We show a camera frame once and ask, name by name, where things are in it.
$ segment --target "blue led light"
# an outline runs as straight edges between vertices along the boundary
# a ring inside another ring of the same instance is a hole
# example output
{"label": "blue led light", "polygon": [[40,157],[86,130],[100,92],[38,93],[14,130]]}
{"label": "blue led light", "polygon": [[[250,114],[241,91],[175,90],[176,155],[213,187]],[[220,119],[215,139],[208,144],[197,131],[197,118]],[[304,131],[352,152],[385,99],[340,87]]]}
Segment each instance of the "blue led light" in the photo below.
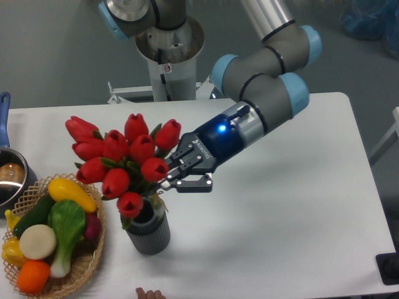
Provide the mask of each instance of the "blue led light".
{"label": "blue led light", "polygon": [[225,125],[219,125],[219,126],[218,126],[218,131],[219,131],[220,133],[226,131],[226,126],[225,126]]}

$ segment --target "gray vase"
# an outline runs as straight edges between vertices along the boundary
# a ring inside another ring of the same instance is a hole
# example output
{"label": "gray vase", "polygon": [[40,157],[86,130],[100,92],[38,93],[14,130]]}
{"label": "gray vase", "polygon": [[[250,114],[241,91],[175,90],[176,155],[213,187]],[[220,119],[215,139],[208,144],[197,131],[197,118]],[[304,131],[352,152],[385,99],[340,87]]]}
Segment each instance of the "gray vase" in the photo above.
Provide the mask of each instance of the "gray vase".
{"label": "gray vase", "polygon": [[126,230],[133,245],[142,254],[154,255],[168,246],[170,230],[165,207],[153,210],[148,200],[144,199],[142,213],[130,223]]}

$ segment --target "tulip bouquet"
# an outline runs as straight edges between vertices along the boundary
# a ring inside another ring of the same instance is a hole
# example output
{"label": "tulip bouquet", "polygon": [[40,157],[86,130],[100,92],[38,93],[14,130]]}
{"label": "tulip bouquet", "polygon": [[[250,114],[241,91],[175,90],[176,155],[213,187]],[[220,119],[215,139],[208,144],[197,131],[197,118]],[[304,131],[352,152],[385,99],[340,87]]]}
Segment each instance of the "tulip bouquet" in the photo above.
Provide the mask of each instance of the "tulip bouquet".
{"label": "tulip bouquet", "polygon": [[165,157],[179,142],[181,125],[176,120],[159,124],[149,133],[143,116],[131,114],[124,135],[111,130],[102,136],[99,128],[77,116],[65,126],[75,140],[73,151],[84,161],[75,163],[77,179],[84,184],[101,182],[102,199],[118,199],[124,229],[140,215],[143,197],[150,199],[153,209],[164,205],[154,188],[166,177]]}

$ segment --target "bok choy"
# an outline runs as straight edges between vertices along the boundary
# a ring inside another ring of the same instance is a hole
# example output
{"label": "bok choy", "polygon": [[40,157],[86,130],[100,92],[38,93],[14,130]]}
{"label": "bok choy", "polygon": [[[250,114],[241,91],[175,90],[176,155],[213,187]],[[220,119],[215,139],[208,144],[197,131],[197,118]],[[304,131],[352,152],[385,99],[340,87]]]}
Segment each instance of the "bok choy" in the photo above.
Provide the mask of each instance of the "bok choy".
{"label": "bok choy", "polygon": [[50,276],[61,278],[69,273],[72,252],[85,230],[85,212],[74,201],[67,199],[57,202],[51,208],[48,225],[57,237]]}

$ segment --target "zucchini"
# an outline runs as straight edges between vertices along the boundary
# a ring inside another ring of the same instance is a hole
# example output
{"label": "zucchini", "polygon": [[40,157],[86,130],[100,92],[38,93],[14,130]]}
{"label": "zucchini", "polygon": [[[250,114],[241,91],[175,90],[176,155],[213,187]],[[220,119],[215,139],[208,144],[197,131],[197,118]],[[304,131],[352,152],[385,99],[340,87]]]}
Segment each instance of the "zucchini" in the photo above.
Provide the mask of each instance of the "zucchini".
{"label": "zucchini", "polygon": [[54,204],[55,200],[51,198],[49,193],[43,195],[36,205],[18,221],[12,234],[19,239],[27,228],[36,224],[47,224],[47,218]]}

